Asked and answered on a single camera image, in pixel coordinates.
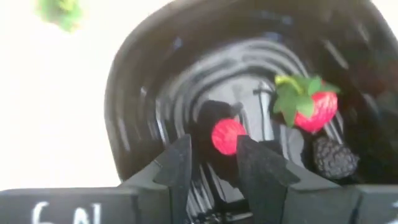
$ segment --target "black plastic bowl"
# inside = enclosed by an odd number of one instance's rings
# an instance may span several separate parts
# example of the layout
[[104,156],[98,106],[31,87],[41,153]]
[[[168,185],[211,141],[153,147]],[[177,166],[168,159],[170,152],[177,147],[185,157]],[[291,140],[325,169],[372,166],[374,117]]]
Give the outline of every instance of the black plastic bowl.
[[[319,74],[342,90],[339,113],[321,134],[361,158],[356,178],[348,183],[396,184],[397,58],[395,37],[368,1],[176,0],[133,30],[109,74],[106,126],[119,176],[128,179],[190,133],[200,158],[190,195],[196,198],[190,200],[207,203],[206,209],[198,205],[201,212],[243,209],[234,204],[243,199],[233,193],[238,185],[234,158],[220,157],[227,167],[222,174],[217,159],[195,142],[201,105],[243,102],[250,135],[280,141],[284,154],[299,152],[302,161],[296,162],[309,168],[305,152],[311,150],[311,135],[298,132],[302,146],[297,150],[297,142],[283,146],[289,142],[283,136],[294,130],[264,121],[268,115],[253,103],[258,96],[249,93],[258,87],[272,92],[277,73]],[[260,101],[269,98],[264,94]],[[210,196],[198,198],[203,196],[196,190]]]

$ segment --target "white background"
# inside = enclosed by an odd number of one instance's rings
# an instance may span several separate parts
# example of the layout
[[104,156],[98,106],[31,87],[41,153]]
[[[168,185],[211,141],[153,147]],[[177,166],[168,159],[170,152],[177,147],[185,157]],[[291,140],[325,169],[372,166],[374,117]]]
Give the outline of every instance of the white background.
[[[41,22],[31,0],[0,0],[0,190],[119,184],[104,125],[109,67],[168,1],[89,0],[69,35]],[[375,4],[398,34],[390,1]]]

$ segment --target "green object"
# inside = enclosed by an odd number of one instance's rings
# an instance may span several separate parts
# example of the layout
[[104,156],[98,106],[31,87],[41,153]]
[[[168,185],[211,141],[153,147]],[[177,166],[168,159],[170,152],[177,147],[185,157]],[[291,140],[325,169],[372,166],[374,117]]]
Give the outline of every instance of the green object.
[[294,125],[296,112],[310,118],[315,109],[312,95],[320,91],[332,91],[338,93],[340,90],[324,82],[320,77],[304,78],[299,76],[277,75],[275,77],[276,92],[278,98],[273,108],[274,113],[282,112],[286,124]]
[[37,0],[37,12],[47,22],[71,32],[80,23],[83,10],[79,0]]

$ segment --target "black plastic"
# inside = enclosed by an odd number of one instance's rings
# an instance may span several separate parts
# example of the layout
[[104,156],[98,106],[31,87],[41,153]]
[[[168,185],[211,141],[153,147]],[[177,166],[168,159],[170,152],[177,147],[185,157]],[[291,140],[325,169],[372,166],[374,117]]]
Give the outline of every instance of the black plastic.
[[[397,53],[369,1],[175,0],[133,30],[109,74],[105,117],[119,176],[127,180],[191,134],[190,217],[228,223],[247,214],[236,156],[216,152],[209,128],[198,128],[212,100],[242,103],[237,119],[250,137],[276,142],[311,172],[316,138],[347,145],[358,170],[336,185],[396,184]],[[339,112],[324,130],[291,129],[261,110],[272,106],[277,73],[319,74],[341,88]]]

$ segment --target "blurry green object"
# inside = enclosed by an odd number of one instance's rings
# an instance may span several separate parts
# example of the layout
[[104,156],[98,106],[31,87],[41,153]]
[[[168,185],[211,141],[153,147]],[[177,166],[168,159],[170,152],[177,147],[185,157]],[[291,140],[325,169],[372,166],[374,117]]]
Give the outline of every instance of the blurry green object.
[[79,27],[83,15],[79,0],[37,0],[36,10],[43,20],[67,32]]

